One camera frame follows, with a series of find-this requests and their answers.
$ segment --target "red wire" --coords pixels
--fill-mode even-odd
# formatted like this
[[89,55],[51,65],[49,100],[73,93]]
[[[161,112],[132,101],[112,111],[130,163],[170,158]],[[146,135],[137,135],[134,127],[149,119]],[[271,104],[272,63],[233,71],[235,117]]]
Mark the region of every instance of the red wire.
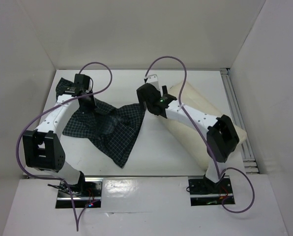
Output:
[[221,188],[226,192],[226,196],[220,196],[220,199],[223,199],[223,198],[227,197],[229,195],[229,193],[225,187],[221,186]]

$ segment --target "cable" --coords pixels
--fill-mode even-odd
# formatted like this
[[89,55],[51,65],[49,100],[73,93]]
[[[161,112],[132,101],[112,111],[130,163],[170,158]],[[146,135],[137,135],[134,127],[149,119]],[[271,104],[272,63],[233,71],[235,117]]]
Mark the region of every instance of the cable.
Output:
[[217,166],[217,162],[216,162],[215,155],[214,155],[214,153],[213,153],[213,151],[212,151],[210,145],[207,143],[205,137],[203,136],[203,133],[201,132],[201,130],[199,129],[199,127],[196,125],[196,123],[194,122],[194,120],[191,118],[191,116],[189,115],[189,113],[186,111],[186,109],[184,108],[184,106],[182,106],[182,103],[181,103],[181,94],[182,94],[182,91],[183,91],[183,89],[184,89],[184,87],[185,87],[186,80],[187,80],[187,69],[186,69],[185,64],[184,64],[180,59],[178,59],[178,58],[176,58],[176,57],[172,57],[172,56],[163,56],[163,57],[159,57],[159,58],[156,59],[154,62],[152,62],[152,64],[149,66],[149,68],[148,68],[147,71],[146,71],[145,77],[147,77],[147,75],[148,75],[149,71],[151,70],[152,66],[153,66],[158,60],[161,60],[161,59],[164,59],[164,58],[170,58],[170,59],[175,59],[175,60],[177,60],[177,61],[182,65],[182,67],[183,67],[183,69],[184,69],[185,76],[184,76],[184,80],[183,80],[182,86],[181,86],[180,91],[179,91],[178,102],[179,102],[179,105],[180,105],[180,107],[182,108],[182,110],[185,112],[186,116],[189,118],[189,120],[190,120],[191,123],[194,125],[195,129],[197,130],[197,132],[199,133],[199,135],[200,135],[200,137],[202,138],[203,142],[205,143],[206,148],[207,148],[207,150],[208,150],[208,153],[210,153],[211,158],[213,159],[213,162],[214,162],[214,165],[215,165],[215,168],[216,168],[216,172],[217,172],[218,178],[221,179],[222,176],[223,176],[223,174],[225,173],[226,170],[235,170],[235,171],[238,171],[238,172],[240,172],[241,174],[243,174],[243,176],[247,179],[247,181],[248,181],[249,184],[250,184],[251,190],[252,190],[252,192],[253,192],[253,199],[252,199],[252,201],[251,201],[251,204],[250,204],[247,208],[245,208],[244,210],[240,210],[240,211],[233,211],[233,210],[230,210],[230,209],[226,208],[225,205],[224,205],[224,201],[225,201],[228,197],[225,198],[225,199],[223,199],[223,201],[222,201],[222,206],[223,206],[223,208],[224,208],[225,210],[231,212],[231,213],[243,213],[243,212],[249,210],[249,209],[251,208],[251,206],[254,204],[254,201],[255,201],[255,190],[254,190],[254,186],[252,185],[250,179],[248,178],[248,176],[247,176],[244,172],[242,172],[242,171],[240,171],[239,169],[236,169],[236,168],[234,168],[234,167],[228,167],[228,168],[224,169],[224,170],[222,171],[222,173],[220,173],[220,170],[219,170],[219,168],[218,168],[218,166]]
[[54,178],[54,177],[51,177],[51,178],[48,178],[48,177],[40,177],[40,176],[36,176],[36,175],[33,175],[33,174],[31,174],[30,172],[28,172],[28,171],[24,168],[24,166],[22,165],[22,163],[21,163],[21,160],[20,160],[20,154],[19,154],[19,149],[20,149],[21,138],[22,138],[24,132],[25,132],[25,131],[26,131],[26,130],[27,130],[27,129],[28,129],[28,128],[29,128],[29,127],[35,122],[35,121],[37,121],[38,119],[40,119],[43,115],[45,115],[45,114],[47,114],[47,113],[49,113],[49,112],[51,112],[51,111],[57,109],[57,108],[60,107],[61,105],[64,105],[64,104],[66,104],[66,103],[68,103],[68,102],[71,102],[71,101],[74,101],[74,100],[77,100],[77,99],[80,99],[80,98],[84,98],[84,97],[87,97],[87,96],[93,96],[93,95],[96,95],[96,94],[98,94],[98,93],[104,92],[106,89],[108,89],[108,87],[111,85],[112,80],[113,80],[113,74],[112,74],[112,71],[110,70],[110,68],[109,68],[107,65],[105,65],[105,64],[103,64],[103,63],[100,63],[100,62],[91,62],[91,63],[88,63],[87,65],[83,66],[79,73],[81,73],[82,70],[83,70],[86,66],[88,66],[89,64],[99,64],[99,65],[102,65],[102,66],[104,66],[104,67],[109,71],[109,73],[110,73],[110,75],[111,75],[111,78],[110,78],[110,81],[109,81],[108,85],[107,85],[105,88],[103,88],[102,90],[100,90],[100,91],[93,92],[93,93],[88,93],[88,94],[84,94],[84,95],[81,95],[81,96],[78,96],[78,97],[70,98],[70,99],[68,99],[68,100],[66,100],[66,101],[64,101],[64,102],[62,102],[61,104],[56,105],[56,106],[54,106],[54,107],[52,107],[52,108],[50,108],[50,109],[44,111],[43,113],[39,114],[37,117],[35,117],[33,120],[31,120],[31,121],[30,121],[30,122],[24,127],[24,129],[21,131],[21,133],[20,133],[20,135],[19,135],[19,137],[18,137],[18,140],[17,140],[16,148],[15,148],[15,155],[16,155],[17,163],[18,163],[20,169],[21,169],[25,174],[27,174],[29,177],[37,178],[37,179],[47,179],[47,180],[61,180],[61,181],[63,181],[64,184],[67,186],[68,191],[69,191],[69,195],[70,195],[70,198],[71,198],[72,209],[73,209],[73,214],[74,214],[75,221],[76,221],[77,231],[79,231],[79,219],[80,219],[80,217],[81,217],[81,214],[84,212],[84,210],[85,210],[87,207],[85,207],[85,208],[81,211],[81,213],[80,213],[80,215],[79,215],[79,218],[78,218],[78,217],[77,217],[77,213],[76,213],[76,208],[75,208],[75,205],[74,205],[74,201],[73,201],[73,194],[72,194],[72,191],[71,191],[71,189],[70,189],[68,183],[67,183],[64,179],[61,179],[61,178]]
[[90,80],[92,81],[92,86],[91,86],[91,90],[90,91],[92,91],[93,90],[94,82],[93,82],[93,79],[91,77],[90,77]]

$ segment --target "black bracket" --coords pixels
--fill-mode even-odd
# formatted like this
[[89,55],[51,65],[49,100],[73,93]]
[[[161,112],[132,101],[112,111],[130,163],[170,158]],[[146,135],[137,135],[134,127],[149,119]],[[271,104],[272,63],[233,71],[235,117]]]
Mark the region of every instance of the black bracket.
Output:
[[54,134],[53,131],[43,133],[37,130],[27,130],[22,139],[25,161],[28,167],[55,172],[62,169],[65,162],[65,153],[57,134]]
[[234,125],[226,115],[217,118],[217,122],[208,127],[206,141],[211,147],[217,162],[225,163],[228,156],[233,152],[239,143],[239,137]]

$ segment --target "plaid cloth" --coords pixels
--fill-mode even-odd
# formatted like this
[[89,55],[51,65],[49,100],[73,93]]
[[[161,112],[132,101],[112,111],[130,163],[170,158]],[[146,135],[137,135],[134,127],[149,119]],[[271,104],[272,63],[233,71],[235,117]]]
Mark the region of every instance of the plaid cloth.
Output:
[[[74,86],[74,83],[61,78],[56,87],[56,98],[65,86]],[[88,138],[122,168],[136,142],[145,112],[139,104],[125,105],[117,109],[96,98],[95,102],[96,109],[81,103],[62,134]]]

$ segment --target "white table surface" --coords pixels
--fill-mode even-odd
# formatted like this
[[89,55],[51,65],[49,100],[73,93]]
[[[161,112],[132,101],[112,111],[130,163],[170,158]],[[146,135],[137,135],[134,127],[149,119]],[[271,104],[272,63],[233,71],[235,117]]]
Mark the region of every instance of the white table surface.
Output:
[[[113,82],[108,90],[96,95],[115,107],[137,103],[136,89],[144,83],[145,70],[113,70]],[[78,70],[57,70],[44,110],[56,102],[55,88],[61,77],[74,80]],[[85,70],[94,80],[93,90],[104,88],[109,82],[107,70]],[[153,70],[160,86],[168,88],[183,80],[181,70]],[[231,116],[219,71],[188,71],[187,81],[222,113]],[[62,135],[61,144],[66,161],[87,176],[201,176],[205,172],[169,133],[158,117],[146,112],[139,136],[123,169],[98,150],[88,139]],[[241,148],[228,159],[228,166],[244,170]],[[26,167],[32,174],[41,171]]]
[[[243,176],[231,177],[236,205],[251,201]],[[221,206],[190,206],[186,177],[105,178],[102,207],[87,209],[76,232],[72,209],[55,209],[57,190],[47,183],[20,180],[3,236],[287,236],[267,175],[251,175],[256,191],[242,214]]]

